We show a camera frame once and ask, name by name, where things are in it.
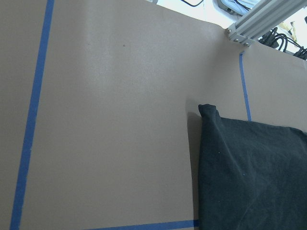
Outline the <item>black graphic t-shirt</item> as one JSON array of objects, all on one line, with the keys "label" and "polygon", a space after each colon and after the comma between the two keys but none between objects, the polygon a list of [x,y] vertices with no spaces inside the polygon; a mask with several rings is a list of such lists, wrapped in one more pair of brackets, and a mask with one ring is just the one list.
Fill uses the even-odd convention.
[{"label": "black graphic t-shirt", "polygon": [[307,135],[200,105],[199,228],[304,230]]}]

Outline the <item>aluminium frame post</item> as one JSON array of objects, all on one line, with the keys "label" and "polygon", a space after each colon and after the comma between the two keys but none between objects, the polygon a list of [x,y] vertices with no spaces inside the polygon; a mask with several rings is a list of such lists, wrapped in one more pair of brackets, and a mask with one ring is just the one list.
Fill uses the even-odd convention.
[{"label": "aluminium frame post", "polygon": [[230,41],[249,47],[266,32],[307,6],[306,0],[261,0],[227,29]]}]

